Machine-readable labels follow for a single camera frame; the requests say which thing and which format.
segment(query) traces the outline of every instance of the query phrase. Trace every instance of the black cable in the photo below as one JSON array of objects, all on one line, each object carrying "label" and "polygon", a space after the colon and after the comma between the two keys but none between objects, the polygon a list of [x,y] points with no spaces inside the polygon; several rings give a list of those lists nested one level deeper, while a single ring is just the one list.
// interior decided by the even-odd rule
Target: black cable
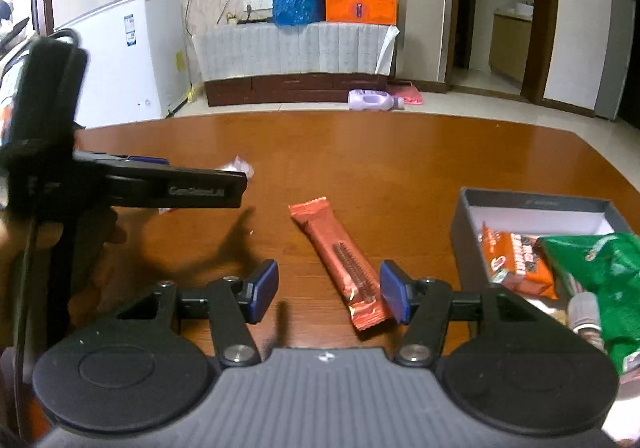
[{"label": "black cable", "polygon": [[14,399],[15,399],[15,417],[18,423],[18,433],[20,437],[27,439],[28,419],[24,415],[24,395],[22,392],[22,377],[24,367],[24,345],[27,333],[27,315],[29,310],[29,274],[31,264],[33,263],[33,251],[35,250],[36,235],[38,232],[38,221],[35,211],[29,221],[29,230],[27,234],[27,245],[24,250],[24,258],[22,259],[22,270],[20,271],[20,292],[18,296],[18,331],[15,340],[15,359],[14,359]]},{"label": "black cable", "polygon": [[79,34],[73,29],[60,29],[54,32],[51,35],[51,38],[53,38],[54,40],[59,40],[60,38],[69,38],[71,39],[75,47],[79,47],[81,44]]},{"label": "black cable", "polygon": [[191,0],[187,0],[187,8],[184,10],[184,28],[187,29],[187,34],[193,37],[191,31],[189,30],[189,6],[191,5]]},{"label": "black cable", "polygon": [[222,15],[225,13],[226,8],[228,7],[230,1],[231,0],[226,0],[225,6],[222,8],[222,12],[220,13],[220,16],[218,17],[218,21],[217,21],[216,25],[220,25],[220,20],[222,20]]}]

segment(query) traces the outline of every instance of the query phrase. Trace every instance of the gray box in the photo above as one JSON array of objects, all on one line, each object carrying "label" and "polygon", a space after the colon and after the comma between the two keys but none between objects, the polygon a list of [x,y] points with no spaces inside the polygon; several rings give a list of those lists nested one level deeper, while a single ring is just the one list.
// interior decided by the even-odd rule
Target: gray box
[{"label": "gray box", "polygon": [[483,222],[521,235],[632,233],[616,207],[603,199],[462,188],[450,237],[463,291],[492,285],[478,240]]}]

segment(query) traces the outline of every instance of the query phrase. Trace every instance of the brown drawer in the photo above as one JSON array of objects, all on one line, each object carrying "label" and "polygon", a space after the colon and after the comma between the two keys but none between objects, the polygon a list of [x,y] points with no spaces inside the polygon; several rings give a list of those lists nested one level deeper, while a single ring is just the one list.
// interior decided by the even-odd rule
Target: brown drawer
[{"label": "brown drawer", "polygon": [[285,74],[282,76],[255,76],[254,90],[327,90],[333,87],[330,74]]},{"label": "brown drawer", "polygon": [[255,92],[251,89],[251,78],[207,81],[204,84],[209,106],[244,104],[255,102]]},{"label": "brown drawer", "polygon": [[334,88],[338,90],[385,90],[386,77],[373,74],[334,74]]}]

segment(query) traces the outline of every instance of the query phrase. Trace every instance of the tv stand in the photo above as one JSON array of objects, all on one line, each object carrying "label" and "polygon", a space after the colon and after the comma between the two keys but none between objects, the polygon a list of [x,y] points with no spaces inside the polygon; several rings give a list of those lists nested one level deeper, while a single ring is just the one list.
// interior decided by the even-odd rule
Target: tv stand
[{"label": "tv stand", "polygon": [[350,90],[385,90],[396,27],[319,22],[221,26],[193,42],[209,106],[346,102]]},{"label": "tv stand", "polygon": [[386,90],[386,76],[286,74],[220,79],[204,84],[209,106],[257,102],[347,102],[350,90]]}]

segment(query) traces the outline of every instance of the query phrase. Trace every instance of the metal screw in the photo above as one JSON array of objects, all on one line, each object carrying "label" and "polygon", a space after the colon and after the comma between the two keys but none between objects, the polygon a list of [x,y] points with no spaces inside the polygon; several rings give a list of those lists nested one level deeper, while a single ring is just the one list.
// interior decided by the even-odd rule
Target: metal screw
[{"label": "metal screw", "polygon": [[400,356],[408,362],[425,362],[431,357],[431,351],[424,345],[405,345],[400,349]]},{"label": "metal screw", "polygon": [[255,350],[249,345],[231,345],[225,349],[223,355],[230,362],[244,363],[254,357]]}]

